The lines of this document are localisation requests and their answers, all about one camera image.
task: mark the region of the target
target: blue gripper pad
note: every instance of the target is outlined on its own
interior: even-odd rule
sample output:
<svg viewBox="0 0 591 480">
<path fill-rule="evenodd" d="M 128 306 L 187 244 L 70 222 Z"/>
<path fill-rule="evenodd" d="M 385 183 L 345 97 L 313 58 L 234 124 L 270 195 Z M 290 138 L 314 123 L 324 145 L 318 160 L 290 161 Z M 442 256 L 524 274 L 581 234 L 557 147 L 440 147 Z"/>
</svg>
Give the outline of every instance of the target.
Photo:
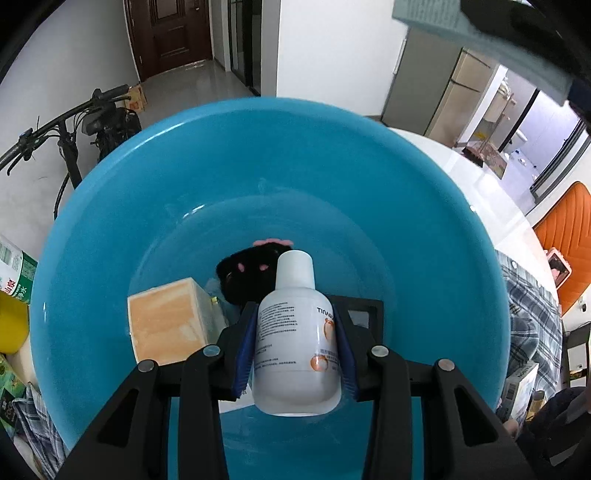
<svg viewBox="0 0 591 480">
<path fill-rule="evenodd" d="M 248 325 L 236 355 L 236 370 L 234 374 L 234 384 L 232 385 L 232 395 L 236 398 L 240 398 L 240 395 L 242 395 L 242 392 L 246 389 L 248 377 L 251 373 L 252 361 L 254 360 L 255 355 L 257 316 L 258 306 L 253 309 L 250 318 L 247 320 Z"/>
<path fill-rule="evenodd" d="M 335 316 L 336 341 L 337 348 L 339 350 L 339 363 L 343 383 L 353 398 L 357 399 L 359 397 L 359 386 L 357 384 L 357 367 L 355 366 L 355 357 L 353 356 L 353 350 L 351 350 L 351 346 L 349 345 L 349 341 L 345 335 L 345 329 L 343 327 L 343 323 L 341 322 L 339 312 L 334 304 L 333 314 Z"/>
</svg>

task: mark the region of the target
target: glass door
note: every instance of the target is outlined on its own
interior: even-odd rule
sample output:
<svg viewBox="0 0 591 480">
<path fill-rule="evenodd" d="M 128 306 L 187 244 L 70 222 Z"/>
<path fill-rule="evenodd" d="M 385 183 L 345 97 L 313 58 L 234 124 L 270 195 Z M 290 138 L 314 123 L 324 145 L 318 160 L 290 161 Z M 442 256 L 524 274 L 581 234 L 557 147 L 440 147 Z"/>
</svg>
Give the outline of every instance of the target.
<svg viewBox="0 0 591 480">
<path fill-rule="evenodd" d="M 246 84 L 246 71 L 244 68 L 244 35 L 242 28 L 243 0 L 229 0 L 230 23 L 230 62 L 232 71 Z"/>
<path fill-rule="evenodd" d="M 232 71 L 260 95 L 262 0 L 228 0 L 228 6 Z"/>
</svg>

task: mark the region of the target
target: bicycle handlebar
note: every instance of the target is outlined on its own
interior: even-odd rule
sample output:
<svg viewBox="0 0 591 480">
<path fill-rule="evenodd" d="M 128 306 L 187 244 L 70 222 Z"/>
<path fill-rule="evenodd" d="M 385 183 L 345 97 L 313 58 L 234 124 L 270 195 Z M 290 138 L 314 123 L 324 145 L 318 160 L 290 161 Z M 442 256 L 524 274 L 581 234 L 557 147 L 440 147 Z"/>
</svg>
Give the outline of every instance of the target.
<svg viewBox="0 0 591 480">
<path fill-rule="evenodd" d="M 8 150 L 2 157 L 0 157 L 0 170 L 4 169 L 12 160 L 17 158 L 21 153 L 21 146 L 17 142 Z"/>
<path fill-rule="evenodd" d="M 2 157 L 0 157 L 0 171 L 3 170 L 10 162 L 15 160 L 20 154 L 24 153 L 27 146 L 34 145 L 35 140 L 47 134 L 52 128 L 59 126 L 70 117 L 82 113 L 93 106 L 99 106 L 100 102 L 116 101 L 117 97 L 124 95 L 127 92 L 129 92 L 129 85 L 120 85 L 118 87 L 112 88 L 111 90 L 107 90 L 104 93 L 101 92 L 100 89 L 96 89 L 92 94 L 91 100 L 88 100 L 67 111 L 66 113 L 63 113 L 50 122 L 47 122 L 38 130 L 27 135 L 26 144 L 25 142 L 19 140 L 15 145 L 13 145 L 10 150 L 5 152 Z"/>
<path fill-rule="evenodd" d="M 120 97 L 121 95 L 125 95 L 127 92 L 129 92 L 129 85 L 119 85 L 106 92 L 101 92 L 100 89 L 96 89 L 92 94 L 92 98 L 97 100 L 111 100 Z"/>
</svg>

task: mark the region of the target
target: orange chair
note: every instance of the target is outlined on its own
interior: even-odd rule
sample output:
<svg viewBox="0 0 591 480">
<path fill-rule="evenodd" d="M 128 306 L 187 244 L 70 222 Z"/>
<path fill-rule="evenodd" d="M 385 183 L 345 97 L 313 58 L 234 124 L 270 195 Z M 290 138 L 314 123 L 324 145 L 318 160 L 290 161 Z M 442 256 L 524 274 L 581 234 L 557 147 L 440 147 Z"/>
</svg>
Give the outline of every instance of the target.
<svg viewBox="0 0 591 480">
<path fill-rule="evenodd" d="M 581 182 L 573 183 L 534 227 L 542 247 L 556 247 L 573 269 L 558 289 L 566 313 L 591 284 L 591 194 Z"/>
</svg>

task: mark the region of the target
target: white table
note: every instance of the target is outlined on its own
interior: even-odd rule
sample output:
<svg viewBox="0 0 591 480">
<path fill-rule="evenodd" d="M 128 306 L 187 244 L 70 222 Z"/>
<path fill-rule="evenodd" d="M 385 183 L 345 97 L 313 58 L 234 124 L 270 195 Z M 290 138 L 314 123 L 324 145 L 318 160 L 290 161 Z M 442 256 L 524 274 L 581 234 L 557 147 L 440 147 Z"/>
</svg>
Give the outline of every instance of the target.
<svg viewBox="0 0 591 480">
<path fill-rule="evenodd" d="M 414 144 L 447 173 L 480 217 L 494 247 L 530 272 L 558 303 L 544 250 L 530 223 L 494 174 L 434 140 L 404 130 L 390 130 Z"/>
</svg>

